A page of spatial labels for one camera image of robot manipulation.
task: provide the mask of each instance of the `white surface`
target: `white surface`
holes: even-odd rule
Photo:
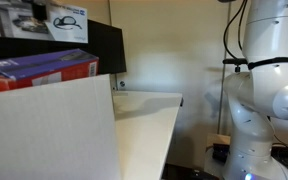
[[[181,94],[115,92],[116,131],[123,180],[159,180]]]
[[[119,180],[109,76],[0,93],[0,180]]]

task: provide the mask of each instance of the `black cable tie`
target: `black cable tie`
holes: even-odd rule
[[[275,64],[275,63],[288,63],[288,57],[276,57],[273,59],[266,59],[263,61],[252,62],[252,63],[249,63],[247,66],[249,70],[252,70],[258,66],[263,66],[267,64]]]

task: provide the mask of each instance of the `poster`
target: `poster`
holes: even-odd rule
[[[31,3],[0,0],[0,37],[88,43],[85,8],[45,1],[47,20],[38,21]]]

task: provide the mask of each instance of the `white cardboard panel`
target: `white cardboard panel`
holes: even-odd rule
[[[109,76],[0,93],[0,180],[119,180]]]

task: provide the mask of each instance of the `white wall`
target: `white wall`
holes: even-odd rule
[[[210,0],[111,1],[121,27],[126,90],[183,93],[168,161],[203,166],[206,135],[215,132],[228,5]]]

